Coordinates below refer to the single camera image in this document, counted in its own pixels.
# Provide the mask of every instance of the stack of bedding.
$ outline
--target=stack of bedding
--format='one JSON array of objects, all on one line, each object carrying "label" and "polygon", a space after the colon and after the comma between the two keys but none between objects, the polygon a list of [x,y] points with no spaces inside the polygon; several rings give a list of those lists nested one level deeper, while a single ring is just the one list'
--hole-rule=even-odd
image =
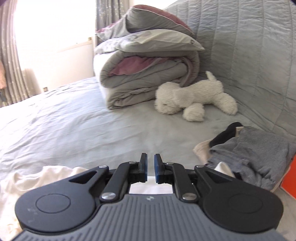
[{"label": "stack of bedding", "polygon": [[190,28],[160,9],[136,5],[118,22],[99,30],[94,71],[110,109],[152,100],[161,84],[194,83],[198,51]]}]

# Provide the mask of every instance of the plush dog body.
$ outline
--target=plush dog body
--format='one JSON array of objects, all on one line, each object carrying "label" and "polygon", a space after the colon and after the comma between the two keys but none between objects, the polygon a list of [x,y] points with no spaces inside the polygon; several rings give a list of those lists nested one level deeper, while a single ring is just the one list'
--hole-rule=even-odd
[{"label": "plush dog body", "polygon": [[223,85],[207,71],[208,80],[201,80],[188,87],[167,82],[156,91],[155,108],[158,112],[171,115],[184,109],[183,118],[188,121],[203,121],[204,104],[213,104],[228,115],[235,115],[237,103],[224,93]]}]

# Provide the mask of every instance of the white logo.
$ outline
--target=white logo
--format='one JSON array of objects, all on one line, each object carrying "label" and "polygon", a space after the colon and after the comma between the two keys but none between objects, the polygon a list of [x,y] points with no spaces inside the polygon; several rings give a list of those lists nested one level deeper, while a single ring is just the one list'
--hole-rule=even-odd
[{"label": "white logo", "polygon": [[152,201],[152,200],[154,199],[154,197],[149,196],[149,197],[147,197],[146,199],[147,199],[148,201]]}]

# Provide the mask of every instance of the curtain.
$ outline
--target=curtain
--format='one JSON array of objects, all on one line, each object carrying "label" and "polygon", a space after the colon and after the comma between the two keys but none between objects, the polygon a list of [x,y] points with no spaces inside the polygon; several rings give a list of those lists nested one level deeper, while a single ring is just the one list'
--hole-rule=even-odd
[{"label": "curtain", "polygon": [[20,68],[18,59],[13,17],[17,0],[7,0],[0,7],[0,60],[2,61],[7,87],[2,91],[5,105],[14,104],[32,96]]},{"label": "curtain", "polygon": [[96,31],[121,19],[128,9],[129,0],[96,0]]}]

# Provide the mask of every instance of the black sock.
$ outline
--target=black sock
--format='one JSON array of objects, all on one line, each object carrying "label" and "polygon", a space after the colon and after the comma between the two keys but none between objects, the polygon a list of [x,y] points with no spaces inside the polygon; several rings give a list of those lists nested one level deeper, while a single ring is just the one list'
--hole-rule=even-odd
[{"label": "black sock", "polygon": [[221,132],[219,135],[217,135],[213,140],[210,141],[209,147],[212,148],[213,146],[223,144],[232,137],[235,137],[236,133],[236,127],[243,126],[239,122],[234,122],[230,124],[227,129],[223,132]]}]

